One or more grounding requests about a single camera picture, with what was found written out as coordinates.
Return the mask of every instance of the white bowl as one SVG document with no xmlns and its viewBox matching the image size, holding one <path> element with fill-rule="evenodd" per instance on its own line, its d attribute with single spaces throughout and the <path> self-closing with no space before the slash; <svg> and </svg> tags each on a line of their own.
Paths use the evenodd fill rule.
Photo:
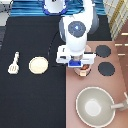
<svg viewBox="0 0 128 128">
<path fill-rule="evenodd" d="M 113 104 L 114 100 L 108 92 L 99 87 L 88 87 L 77 96 L 76 111 L 87 125 L 102 128 L 115 117 L 115 109 L 111 109 Z"/>
</svg>

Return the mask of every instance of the pink table surface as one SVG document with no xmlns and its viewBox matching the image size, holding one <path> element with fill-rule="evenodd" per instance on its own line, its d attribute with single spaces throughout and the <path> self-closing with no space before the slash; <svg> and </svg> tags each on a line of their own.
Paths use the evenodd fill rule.
<svg viewBox="0 0 128 128">
<path fill-rule="evenodd" d="M 114 41 L 88 41 L 87 45 L 95 52 L 98 45 L 107 45 L 111 48 L 111 55 L 107 58 L 96 57 L 90 74 L 86 77 L 78 76 L 73 69 L 66 68 L 66 128 L 91 128 L 81 121 L 76 112 L 77 95 L 86 87 L 94 86 L 106 90 L 114 99 L 120 103 L 125 99 L 126 87 L 117 55 Z M 112 76 L 102 76 L 98 71 L 101 62 L 111 62 L 115 67 Z M 106 128 L 128 128 L 128 110 L 116 111 L 112 123 Z"/>
</svg>

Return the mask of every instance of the beige plate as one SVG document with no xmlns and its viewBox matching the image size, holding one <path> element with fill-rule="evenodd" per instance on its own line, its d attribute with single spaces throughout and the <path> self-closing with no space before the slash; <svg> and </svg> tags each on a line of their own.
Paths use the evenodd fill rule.
<svg viewBox="0 0 128 128">
<path fill-rule="evenodd" d="M 48 61 L 44 57 L 35 57 L 29 63 L 29 69 L 34 74 L 42 74 L 48 68 Z"/>
</svg>

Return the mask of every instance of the blue floor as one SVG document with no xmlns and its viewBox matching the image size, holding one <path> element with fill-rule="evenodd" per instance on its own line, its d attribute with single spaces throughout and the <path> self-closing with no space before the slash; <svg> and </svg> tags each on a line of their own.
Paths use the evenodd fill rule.
<svg viewBox="0 0 128 128">
<path fill-rule="evenodd" d="M 103 0 L 94 0 L 98 15 L 106 15 Z M 65 15 L 78 13 L 82 4 L 77 0 L 68 2 L 68 11 Z M 42 0 L 14 0 L 10 16 L 46 16 L 42 9 Z"/>
</svg>

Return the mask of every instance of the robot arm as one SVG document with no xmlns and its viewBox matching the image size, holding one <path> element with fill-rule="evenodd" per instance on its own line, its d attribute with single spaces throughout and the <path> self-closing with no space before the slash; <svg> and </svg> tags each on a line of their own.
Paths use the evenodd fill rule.
<svg viewBox="0 0 128 128">
<path fill-rule="evenodd" d="M 84 54 L 84 52 L 87 33 L 96 31 L 99 25 L 98 17 L 96 17 L 92 0 L 83 0 L 83 7 L 85 12 L 65 16 L 59 22 L 60 36 L 66 45 L 59 46 L 56 62 L 68 63 L 68 67 L 74 68 L 82 67 L 84 64 L 93 64 L 96 57 L 95 54 Z"/>
</svg>

